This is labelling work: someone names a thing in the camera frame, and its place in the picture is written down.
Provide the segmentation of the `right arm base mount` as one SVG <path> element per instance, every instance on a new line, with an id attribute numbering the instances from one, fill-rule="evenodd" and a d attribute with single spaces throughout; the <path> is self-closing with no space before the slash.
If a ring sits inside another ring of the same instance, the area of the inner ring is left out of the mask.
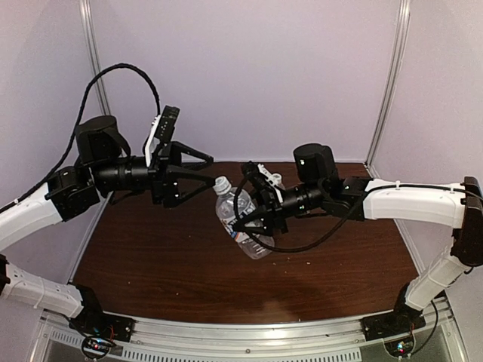
<path id="1" fill-rule="evenodd" d="M 361 327 L 367 341 L 409 333 L 426 326 L 423 312 L 405 303 L 409 283 L 400 289 L 392 311 L 361 319 Z"/>

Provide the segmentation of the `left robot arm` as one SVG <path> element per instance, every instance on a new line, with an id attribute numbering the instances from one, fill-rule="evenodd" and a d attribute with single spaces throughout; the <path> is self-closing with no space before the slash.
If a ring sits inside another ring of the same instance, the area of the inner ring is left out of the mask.
<path id="1" fill-rule="evenodd" d="M 164 108 L 152 122 L 142 156 L 134 156 L 115 117 L 98 116 L 75 127 L 79 157 L 73 166 L 54 172 L 36 190 L 1 213 L 1 248 L 86 212 L 105 198 L 117 204 L 150 192 L 152 202 L 176 207 L 214 185 L 202 170 L 210 155 L 172 139 L 179 109 Z"/>

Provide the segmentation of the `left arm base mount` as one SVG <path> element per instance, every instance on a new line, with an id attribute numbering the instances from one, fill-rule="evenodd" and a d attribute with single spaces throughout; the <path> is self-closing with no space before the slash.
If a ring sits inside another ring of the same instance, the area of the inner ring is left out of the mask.
<path id="1" fill-rule="evenodd" d="M 95 292 L 90 287 L 72 285 L 80 292 L 82 310 L 70 318 L 73 326 L 80 332 L 130 342 L 134 328 L 134 319 L 106 313 Z"/>

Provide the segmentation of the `white water bottle cap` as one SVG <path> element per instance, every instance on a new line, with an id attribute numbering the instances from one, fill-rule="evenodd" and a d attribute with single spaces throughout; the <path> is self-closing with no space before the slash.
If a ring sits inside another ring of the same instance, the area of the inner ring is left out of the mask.
<path id="1" fill-rule="evenodd" d="M 225 195 L 232 188 L 231 182 L 226 176 L 219 176 L 215 179 L 215 184 L 213 185 L 213 190 L 217 195 Z"/>

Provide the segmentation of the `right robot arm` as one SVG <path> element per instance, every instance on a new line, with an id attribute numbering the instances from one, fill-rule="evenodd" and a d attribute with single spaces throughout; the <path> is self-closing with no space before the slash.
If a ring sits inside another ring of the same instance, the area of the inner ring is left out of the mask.
<path id="1" fill-rule="evenodd" d="M 307 217 L 319 209 L 339 218 L 326 235 L 298 253 L 325 242 L 346 221 L 402 219 L 446 225 L 453 230 L 452 245 L 443 249 L 419 277 L 401 291 L 401 301 L 387 316 L 387 327 L 404 332 L 440 292 L 464 273 L 482 264 L 482 192 L 478 180 L 465 177 L 447 185 L 339 176 L 329 146 L 308 143 L 294 150 L 301 183 L 282 189 L 253 162 L 243 164 L 243 183 L 253 186 L 256 208 L 247 216 L 235 214 L 233 228 L 255 238 L 288 230 L 286 220 Z"/>

